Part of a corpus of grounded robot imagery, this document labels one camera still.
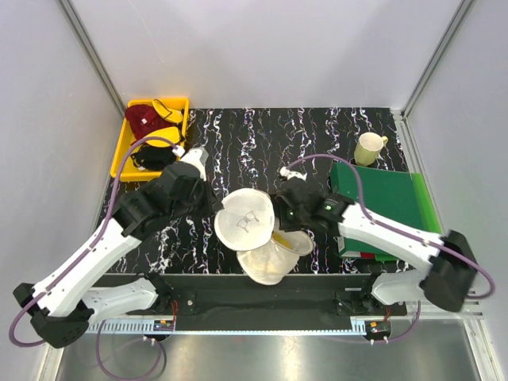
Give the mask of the mustard yellow bra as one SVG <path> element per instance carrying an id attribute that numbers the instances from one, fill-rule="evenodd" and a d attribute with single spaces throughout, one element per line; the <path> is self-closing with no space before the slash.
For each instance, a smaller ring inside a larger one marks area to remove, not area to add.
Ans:
<path id="1" fill-rule="evenodd" d="M 272 240 L 276 243 L 276 244 L 279 244 L 281 245 L 282 247 L 286 248 L 286 249 L 289 249 L 289 250 L 292 250 L 293 249 L 293 245 L 292 243 L 286 239 L 283 235 L 281 235 L 280 233 L 277 233 L 277 232 L 274 232 L 272 235 L 271 235 L 271 238 Z"/>

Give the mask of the white mesh laundry bag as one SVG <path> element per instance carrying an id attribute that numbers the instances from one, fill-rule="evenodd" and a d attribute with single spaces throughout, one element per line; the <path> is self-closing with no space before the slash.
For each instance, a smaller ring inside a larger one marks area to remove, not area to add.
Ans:
<path id="1" fill-rule="evenodd" d="M 222 200 L 215 215 L 214 230 L 219 241 L 237 254 L 237 260 L 256 283 L 273 286 L 293 271 L 299 259 L 314 250 L 310 236 L 302 231 L 284 232 L 279 228 L 268 194 L 242 188 Z M 271 235 L 280 233 L 293 249 L 276 244 Z"/>

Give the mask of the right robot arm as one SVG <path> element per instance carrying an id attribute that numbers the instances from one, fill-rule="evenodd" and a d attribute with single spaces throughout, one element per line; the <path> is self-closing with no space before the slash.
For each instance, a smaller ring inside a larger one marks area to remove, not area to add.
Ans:
<path id="1" fill-rule="evenodd" d="M 360 295 L 368 314 L 379 314 L 396 302 L 422 299 L 448 312 L 461 311 L 478 272 L 462 233 L 452 230 L 443 236 L 409 227 L 299 178 L 284 182 L 273 202 L 282 231 L 310 229 L 362 241 L 412 266 L 410 271 L 382 273 L 373 280 Z"/>

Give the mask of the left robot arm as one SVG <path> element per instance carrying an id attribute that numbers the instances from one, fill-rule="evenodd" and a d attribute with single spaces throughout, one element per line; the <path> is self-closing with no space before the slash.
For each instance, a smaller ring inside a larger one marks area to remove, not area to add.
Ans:
<path id="1" fill-rule="evenodd" d="M 172 289 L 151 274 L 103 291 L 92 286 L 121 257 L 180 217 L 210 217 L 221 209 L 196 151 L 168 165 L 159 178 L 123 194 L 90 239 L 36 284 L 22 283 L 13 296 L 41 342 L 63 348 L 97 321 L 132 311 L 163 314 Z"/>

